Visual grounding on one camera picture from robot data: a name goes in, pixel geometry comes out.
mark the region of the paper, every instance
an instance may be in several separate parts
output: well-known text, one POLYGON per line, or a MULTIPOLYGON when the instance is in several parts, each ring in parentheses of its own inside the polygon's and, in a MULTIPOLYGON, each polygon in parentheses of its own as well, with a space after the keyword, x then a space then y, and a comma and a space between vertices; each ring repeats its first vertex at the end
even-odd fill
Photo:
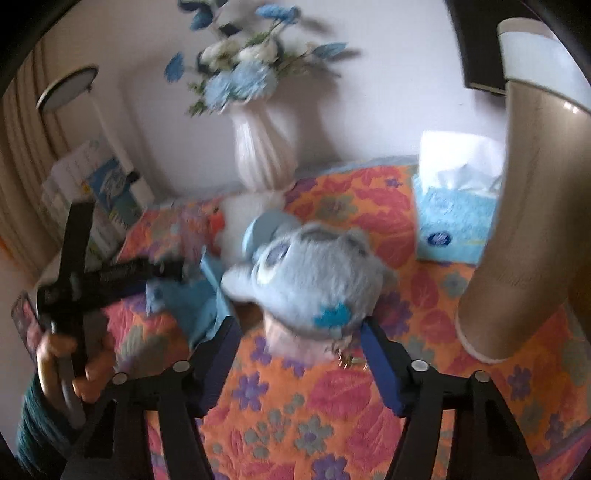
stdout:
POLYGON ((505 147, 490 138, 426 131, 421 139, 418 176, 423 193, 435 187, 497 196, 504 162, 505 147))

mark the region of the flower arrangement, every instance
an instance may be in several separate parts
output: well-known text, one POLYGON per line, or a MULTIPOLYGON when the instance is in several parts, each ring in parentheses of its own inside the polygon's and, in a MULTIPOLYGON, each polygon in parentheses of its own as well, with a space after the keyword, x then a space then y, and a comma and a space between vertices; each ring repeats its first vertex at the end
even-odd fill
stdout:
POLYGON ((329 43, 307 44, 304 53, 287 51, 279 35, 299 21, 301 11, 276 4, 256 9, 255 13, 271 24, 248 38, 233 24, 217 23, 226 1, 179 2, 182 10, 194 13, 192 30, 208 29, 223 36, 197 55, 195 67, 187 66, 183 54, 177 53, 164 71, 170 83, 180 81, 185 73, 201 76, 200 82, 189 83, 189 89, 197 95, 197 101, 189 107, 191 116, 221 112, 232 102, 268 98, 281 78, 312 69, 327 70, 326 62, 337 59, 346 49, 346 43, 329 43))

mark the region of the artificial flower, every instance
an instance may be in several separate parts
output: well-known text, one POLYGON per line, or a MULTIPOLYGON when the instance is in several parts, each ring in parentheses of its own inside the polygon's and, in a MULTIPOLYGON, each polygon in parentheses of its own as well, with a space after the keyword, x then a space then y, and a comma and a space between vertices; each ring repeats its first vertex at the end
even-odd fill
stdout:
POLYGON ((197 31, 207 28, 213 22, 212 8, 208 4, 202 4, 191 22, 191 30, 197 31))
POLYGON ((220 72, 207 82, 203 97, 211 110, 221 110, 232 96, 232 72, 220 72))
POLYGON ((277 42, 267 40, 258 45, 243 48, 238 54, 238 61, 259 60, 263 63, 273 63, 279 53, 277 42))
POLYGON ((164 77, 168 83, 178 82, 184 74, 184 57, 178 52, 166 65, 164 69, 164 77))
POLYGON ((293 25, 301 17, 301 11, 297 7, 285 8, 277 4, 261 5, 256 9, 255 13, 259 17, 270 18, 293 25))
POLYGON ((242 61, 232 72, 234 95, 239 100, 249 101, 269 96, 278 84, 275 70, 260 60, 242 61))
POLYGON ((200 62, 213 72, 232 70, 234 57, 240 51, 240 44, 232 37, 208 46, 201 54, 200 62))

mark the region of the teal sleeve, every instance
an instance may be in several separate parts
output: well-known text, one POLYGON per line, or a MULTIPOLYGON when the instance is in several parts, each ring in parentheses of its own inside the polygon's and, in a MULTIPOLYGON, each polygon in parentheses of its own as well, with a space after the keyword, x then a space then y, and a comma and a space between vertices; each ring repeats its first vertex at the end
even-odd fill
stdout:
POLYGON ((35 480, 59 480, 78 432, 45 398, 37 374, 25 393, 17 460, 35 480))

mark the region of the beige curtain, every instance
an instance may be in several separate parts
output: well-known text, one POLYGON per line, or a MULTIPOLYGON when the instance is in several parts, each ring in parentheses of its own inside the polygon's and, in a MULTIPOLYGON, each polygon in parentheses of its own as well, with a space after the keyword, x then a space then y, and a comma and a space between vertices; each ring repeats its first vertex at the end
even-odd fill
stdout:
POLYGON ((41 185, 69 150, 57 118, 35 108, 50 80, 40 40, 0 105, 0 237, 33 280, 60 247, 60 232, 41 207, 41 185))

